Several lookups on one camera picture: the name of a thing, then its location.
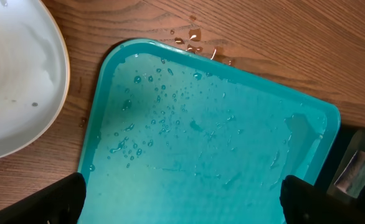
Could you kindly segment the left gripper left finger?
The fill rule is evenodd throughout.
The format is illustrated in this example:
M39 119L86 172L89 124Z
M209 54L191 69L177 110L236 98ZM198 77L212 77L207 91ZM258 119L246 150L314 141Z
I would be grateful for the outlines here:
M86 197L79 172L0 210L0 224L77 223Z

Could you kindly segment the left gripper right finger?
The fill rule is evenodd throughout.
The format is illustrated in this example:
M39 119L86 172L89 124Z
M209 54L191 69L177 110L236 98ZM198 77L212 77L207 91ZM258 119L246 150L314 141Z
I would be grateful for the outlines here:
M365 213L294 175L282 181L280 204L287 224L365 224Z

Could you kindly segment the green sponge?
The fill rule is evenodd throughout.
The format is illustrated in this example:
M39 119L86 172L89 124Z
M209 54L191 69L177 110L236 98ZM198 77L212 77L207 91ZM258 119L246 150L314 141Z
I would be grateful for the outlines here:
M341 192L358 198L365 187L365 152L356 151L334 183Z

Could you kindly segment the light blue round plate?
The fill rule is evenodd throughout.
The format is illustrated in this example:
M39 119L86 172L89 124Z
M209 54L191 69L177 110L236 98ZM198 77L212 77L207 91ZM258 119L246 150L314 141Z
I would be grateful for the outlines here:
M58 117L70 84L64 37L40 0L0 0L0 158Z

